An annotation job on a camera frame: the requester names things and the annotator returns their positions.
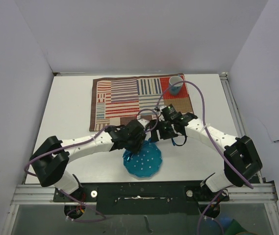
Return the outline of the blue polka dot plate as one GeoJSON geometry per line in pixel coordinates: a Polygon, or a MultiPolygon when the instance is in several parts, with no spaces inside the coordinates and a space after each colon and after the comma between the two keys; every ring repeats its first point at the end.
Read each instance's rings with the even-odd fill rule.
{"type": "Polygon", "coordinates": [[[150,178],[155,175],[162,165],[162,153],[154,142],[144,141],[141,150],[134,154],[129,162],[123,159],[128,173],[136,178],[150,178]]]}

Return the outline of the striped patchwork placemat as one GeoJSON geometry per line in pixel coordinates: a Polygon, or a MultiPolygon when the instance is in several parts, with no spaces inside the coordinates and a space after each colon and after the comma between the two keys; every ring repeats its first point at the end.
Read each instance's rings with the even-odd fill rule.
{"type": "Polygon", "coordinates": [[[193,112],[186,85],[177,95],[163,94],[169,87],[171,75],[99,78],[93,81],[90,131],[99,131],[107,125],[126,125],[141,117],[156,119],[156,104],[170,105],[183,114],[193,112]]]}

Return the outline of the white blue mug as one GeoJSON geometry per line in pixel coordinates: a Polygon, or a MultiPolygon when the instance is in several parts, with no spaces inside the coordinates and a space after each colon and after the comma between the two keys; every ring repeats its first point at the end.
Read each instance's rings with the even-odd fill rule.
{"type": "Polygon", "coordinates": [[[180,92],[180,90],[183,86],[182,81],[183,81],[183,78],[181,76],[176,75],[176,76],[170,77],[170,79],[169,79],[169,93],[171,95],[177,95],[180,92]]]}

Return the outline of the blue metallic knife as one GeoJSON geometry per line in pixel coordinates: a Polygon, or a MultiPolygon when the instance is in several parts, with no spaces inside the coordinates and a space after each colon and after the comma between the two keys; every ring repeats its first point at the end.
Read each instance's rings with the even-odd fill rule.
{"type": "Polygon", "coordinates": [[[131,151],[126,150],[123,154],[123,159],[129,162],[134,154],[131,151]]]}

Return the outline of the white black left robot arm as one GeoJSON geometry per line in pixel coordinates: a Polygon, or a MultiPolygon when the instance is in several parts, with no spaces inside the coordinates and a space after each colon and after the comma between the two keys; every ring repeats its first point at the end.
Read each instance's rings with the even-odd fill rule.
{"type": "Polygon", "coordinates": [[[71,201],[82,196],[82,188],[76,177],[66,171],[67,165],[79,158],[98,152],[126,149],[138,153],[146,138],[149,121],[133,119],[127,125],[107,126],[94,135],[76,139],[47,138],[29,159],[42,187],[54,186],[65,192],[71,201]]]}

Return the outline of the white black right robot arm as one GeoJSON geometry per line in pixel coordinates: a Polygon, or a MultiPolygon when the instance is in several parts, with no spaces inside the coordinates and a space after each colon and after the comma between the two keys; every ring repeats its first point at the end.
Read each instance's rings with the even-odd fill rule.
{"type": "Polygon", "coordinates": [[[262,162],[251,138],[228,135],[208,126],[203,119],[192,113],[162,117],[163,120],[150,121],[152,141],[166,140],[181,134],[216,150],[223,158],[224,169],[212,173],[203,181],[201,196],[204,199],[212,200],[218,195],[218,191],[231,186],[246,185],[254,188],[249,180],[262,169],[262,162]]]}

